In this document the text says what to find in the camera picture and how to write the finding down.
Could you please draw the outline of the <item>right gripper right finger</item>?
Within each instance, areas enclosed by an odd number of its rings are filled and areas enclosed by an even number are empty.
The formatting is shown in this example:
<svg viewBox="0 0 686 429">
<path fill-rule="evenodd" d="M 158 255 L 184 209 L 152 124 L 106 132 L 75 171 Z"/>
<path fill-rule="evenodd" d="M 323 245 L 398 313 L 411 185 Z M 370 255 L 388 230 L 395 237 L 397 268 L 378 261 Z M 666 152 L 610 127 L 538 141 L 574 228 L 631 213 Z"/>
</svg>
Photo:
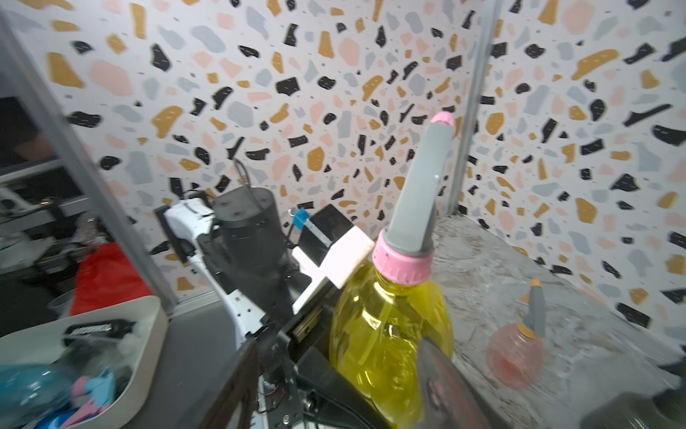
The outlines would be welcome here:
<svg viewBox="0 0 686 429">
<path fill-rule="evenodd" d="M 416 369 L 423 402 L 418 428 L 509 427 L 428 338 L 419 342 Z"/>
</svg>

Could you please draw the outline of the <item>orange grey spray nozzle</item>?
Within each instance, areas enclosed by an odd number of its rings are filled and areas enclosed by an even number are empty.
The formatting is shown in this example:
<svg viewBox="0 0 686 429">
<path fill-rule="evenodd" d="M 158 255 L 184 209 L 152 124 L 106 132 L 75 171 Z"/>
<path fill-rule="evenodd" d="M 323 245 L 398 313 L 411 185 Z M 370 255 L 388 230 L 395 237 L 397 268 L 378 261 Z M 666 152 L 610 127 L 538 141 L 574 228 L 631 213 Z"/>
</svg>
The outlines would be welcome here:
<svg viewBox="0 0 686 429">
<path fill-rule="evenodd" d="M 528 313 L 518 324 L 518 329 L 527 338 L 544 339 L 546 337 L 546 324 L 546 302 L 542 283 L 538 279 L 533 279 L 528 294 Z"/>
</svg>

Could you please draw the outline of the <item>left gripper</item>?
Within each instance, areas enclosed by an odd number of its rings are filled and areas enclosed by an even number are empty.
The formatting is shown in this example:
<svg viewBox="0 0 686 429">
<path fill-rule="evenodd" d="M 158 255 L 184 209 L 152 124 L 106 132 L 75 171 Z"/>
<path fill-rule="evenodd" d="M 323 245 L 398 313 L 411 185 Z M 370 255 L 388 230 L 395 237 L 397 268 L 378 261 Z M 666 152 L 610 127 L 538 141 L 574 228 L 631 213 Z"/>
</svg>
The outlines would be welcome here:
<svg viewBox="0 0 686 429">
<path fill-rule="evenodd" d="M 311 307 L 257 332 L 267 428 L 388 428 L 389 423 L 329 361 L 332 306 Z"/>
</svg>

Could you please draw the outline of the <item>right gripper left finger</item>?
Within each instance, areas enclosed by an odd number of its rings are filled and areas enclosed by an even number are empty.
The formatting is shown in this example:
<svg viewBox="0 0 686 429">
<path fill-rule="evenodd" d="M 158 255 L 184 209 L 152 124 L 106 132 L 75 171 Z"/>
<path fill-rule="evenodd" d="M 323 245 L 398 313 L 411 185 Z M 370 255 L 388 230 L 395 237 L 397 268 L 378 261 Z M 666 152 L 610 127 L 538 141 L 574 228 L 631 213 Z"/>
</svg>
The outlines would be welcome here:
<svg viewBox="0 0 686 429">
<path fill-rule="evenodd" d="M 203 414 L 199 428 L 250 428 L 257 411 L 259 351 L 254 337 L 239 347 L 230 364 L 230 376 Z"/>
</svg>

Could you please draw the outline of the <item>yellow spray bottle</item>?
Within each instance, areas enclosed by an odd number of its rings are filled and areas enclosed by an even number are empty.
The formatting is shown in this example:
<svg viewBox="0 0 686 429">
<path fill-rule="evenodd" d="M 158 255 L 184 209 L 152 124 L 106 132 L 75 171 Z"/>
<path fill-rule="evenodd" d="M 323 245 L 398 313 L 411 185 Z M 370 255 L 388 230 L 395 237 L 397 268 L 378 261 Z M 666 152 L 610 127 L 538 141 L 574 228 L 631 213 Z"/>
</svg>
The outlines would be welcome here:
<svg viewBox="0 0 686 429">
<path fill-rule="evenodd" d="M 404 286 L 363 264 L 348 280 L 330 333 L 332 366 L 393 428 L 423 418 L 416 358 L 421 339 L 448 358 L 454 332 L 441 287 L 433 281 Z"/>
</svg>

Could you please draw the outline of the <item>pink grey spray nozzle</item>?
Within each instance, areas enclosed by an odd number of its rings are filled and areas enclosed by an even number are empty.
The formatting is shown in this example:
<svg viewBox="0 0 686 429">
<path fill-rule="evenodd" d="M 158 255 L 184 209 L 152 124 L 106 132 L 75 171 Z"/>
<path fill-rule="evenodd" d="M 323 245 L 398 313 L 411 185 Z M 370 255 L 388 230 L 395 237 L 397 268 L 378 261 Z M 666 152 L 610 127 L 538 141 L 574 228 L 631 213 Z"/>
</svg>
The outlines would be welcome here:
<svg viewBox="0 0 686 429">
<path fill-rule="evenodd" d="M 426 127 L 391 222 L 373 250 L 373 264 L 391 282 L 416 286 L 430 279 L 435 200 L 452 146 L 455 118 L 440 112 Z"/>
</svg>

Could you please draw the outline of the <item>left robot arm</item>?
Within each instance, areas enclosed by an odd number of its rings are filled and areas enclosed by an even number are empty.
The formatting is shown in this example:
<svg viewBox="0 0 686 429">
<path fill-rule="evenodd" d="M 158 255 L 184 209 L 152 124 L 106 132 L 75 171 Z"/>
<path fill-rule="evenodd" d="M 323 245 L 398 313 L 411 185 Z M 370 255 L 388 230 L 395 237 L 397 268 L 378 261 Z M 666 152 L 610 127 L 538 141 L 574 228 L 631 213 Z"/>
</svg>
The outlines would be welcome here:
<svg viewBox="0 0 686 429">
<path fill-rule="evenodd" d="M 373 241 L 336 207 L 282 230 L 273 193 L 200 192 L 156 216 L 175 254 L 210 283 L 236 329 L 225 383 L 183 428 L 384 428 L 386 421 L 329 361 L 334 309 Z"/>
</svg>

